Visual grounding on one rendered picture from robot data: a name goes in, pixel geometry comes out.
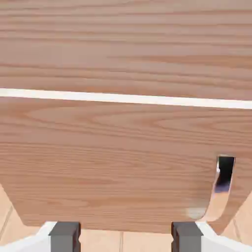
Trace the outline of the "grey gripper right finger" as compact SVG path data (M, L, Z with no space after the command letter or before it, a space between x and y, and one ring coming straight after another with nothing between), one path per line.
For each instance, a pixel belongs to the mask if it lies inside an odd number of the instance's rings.
M204 221L172 222L171 252L252 252L252 246L217 235Z

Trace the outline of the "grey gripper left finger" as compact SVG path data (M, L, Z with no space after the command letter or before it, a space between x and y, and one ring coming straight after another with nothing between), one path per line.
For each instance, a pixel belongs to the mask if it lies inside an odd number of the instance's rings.
M47 221L32 236L0 246L0 252L81 252L81 224Z

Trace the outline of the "plain wood door front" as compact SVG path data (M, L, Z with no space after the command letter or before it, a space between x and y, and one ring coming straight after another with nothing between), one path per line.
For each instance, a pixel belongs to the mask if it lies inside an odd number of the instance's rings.
M252 100L252 0L0 0L0 88Z

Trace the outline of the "light wood cabinet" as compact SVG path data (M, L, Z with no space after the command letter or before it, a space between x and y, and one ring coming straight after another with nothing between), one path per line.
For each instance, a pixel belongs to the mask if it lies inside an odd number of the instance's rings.
M1 97L252 110L252 100L213 99L180 96L0 88L0 98Z

